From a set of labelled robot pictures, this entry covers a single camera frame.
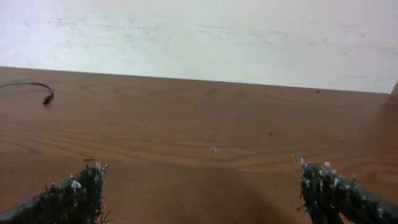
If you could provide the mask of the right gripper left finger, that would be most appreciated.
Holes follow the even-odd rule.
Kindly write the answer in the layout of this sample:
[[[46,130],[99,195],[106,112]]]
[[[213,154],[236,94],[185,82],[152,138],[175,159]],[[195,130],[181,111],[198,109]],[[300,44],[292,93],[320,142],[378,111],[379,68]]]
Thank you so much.
[[[1,213],[1,223],[108,223],[103,176],[109,165],[86,165],[78,174],[52,184],[31,199]]]

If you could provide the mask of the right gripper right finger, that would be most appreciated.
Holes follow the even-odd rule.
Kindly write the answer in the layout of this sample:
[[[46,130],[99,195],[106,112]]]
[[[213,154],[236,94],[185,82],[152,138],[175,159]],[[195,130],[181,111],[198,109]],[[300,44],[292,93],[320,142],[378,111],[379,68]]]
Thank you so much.
[[[303,167],[300,178],[300,198],[312,223],[397,224],[397,205],[364,190],[357,176],[347,180],[331,168],[329,162],[306,162],[302,156],[292,155]]]

